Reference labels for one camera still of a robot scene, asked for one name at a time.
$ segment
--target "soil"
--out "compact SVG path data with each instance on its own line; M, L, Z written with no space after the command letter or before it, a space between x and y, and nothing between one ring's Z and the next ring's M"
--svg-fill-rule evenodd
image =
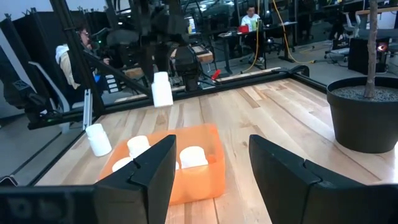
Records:
M368 99L363 96L365 86L349 86L333 90L333 95L351 100L375 101L375 102L398 102L398 88L376 86L374 98Z

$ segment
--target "person with glasses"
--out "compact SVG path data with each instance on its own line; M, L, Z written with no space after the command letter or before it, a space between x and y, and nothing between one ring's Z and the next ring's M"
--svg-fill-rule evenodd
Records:
M91 41L90 41L90 35L87 32L87 29L85 26L78 26L77 28L78 35L80 37L81 43L82 43L82 48L85 47L89 50L91 50ZM55 59L57 63L59 64L63 74L65 75L65 78L67 79L68 82L68 90L67 90L67 95L65 96L70 104L74 104L76 102L81 102L84 100L84 92L85 89L81 85L81 75L78 72L78 69L76 67L76 63L72 60L72 57L70 56L70 51L68 48L68 45L60 45L56 48L55 50ZM107 65L109 65L109 58L104 58L103 62ZM100 93L103 92L103 90L106 88L106 85L104 83L104 79L102 78L101 75L96 74L96 69L91 68L91 71L93 72L93 77L96 82L97 89Z

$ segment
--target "man in white shirt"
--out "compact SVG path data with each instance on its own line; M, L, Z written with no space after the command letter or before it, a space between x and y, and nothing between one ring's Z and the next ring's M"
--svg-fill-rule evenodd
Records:
M248 26L249 32L257 30L257 22L260 19L260 16L255 13L255 8L252 5L248 6L247 15L242 18L241 26ZM259 41L258 41L258 53L256 58L256 63L262 65L264 63L263 51L264 51L264 38L263 33L259 32ZM248 34L244 38L244 43L248 45L254 53L256 53L256 46L257 46L257 34L252 32Z

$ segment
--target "yellow cable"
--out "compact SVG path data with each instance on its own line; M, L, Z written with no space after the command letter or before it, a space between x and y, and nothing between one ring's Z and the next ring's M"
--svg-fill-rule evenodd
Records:
M275 7L275 10L276 10L276 13L278 14L279 20L280 20L280 22L282 23L282 28L283 28L283 30L284 30L284 37L285 37L286 50L287 50L287 52L289 53L289 56L290 56L290 57L292 58L292 60L293 60L294 62L296 62L296 63L300 63L300 64L315 63L314 60L311 60L311 61L309 61L309 62L298 62L298 61L296 61L296 59L293 58L293 56L292 56L292 54L290 53L290 50L289 50L289 44L287 43L286 29L285 29L284 21L282 20L280 14L279 14L278 7L276 6L275 0L272 0L272 2L274 3L274 7Z
M260 0L257 0L257 13L260 15ZM244 73L248 70L250 70L254 64L256 63L257 60L257 54L259 52L259 21L257 20L257 31L256 31L256 55L254 56L253 59L253 63L250 65L250 67L248 69L246 69L245 71L241 71L241 73Z

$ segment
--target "potted plant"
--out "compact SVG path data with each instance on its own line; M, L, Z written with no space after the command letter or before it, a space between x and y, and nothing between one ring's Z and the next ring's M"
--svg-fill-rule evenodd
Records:
M377 0L370 0L368 76L327 87L336 140L354 151L382 153L398 141L398 79L376 77Z

